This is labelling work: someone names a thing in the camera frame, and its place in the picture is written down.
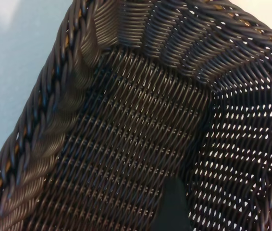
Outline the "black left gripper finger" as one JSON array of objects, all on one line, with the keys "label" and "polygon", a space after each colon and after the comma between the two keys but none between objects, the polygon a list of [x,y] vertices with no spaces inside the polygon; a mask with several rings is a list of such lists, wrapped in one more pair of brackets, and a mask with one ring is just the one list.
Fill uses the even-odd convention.
[{"label": "black left gripper finger", "polygon": [[185,188],[179,178],[165,178],[160,206],[150,229],[152,231],[189,230]]}]

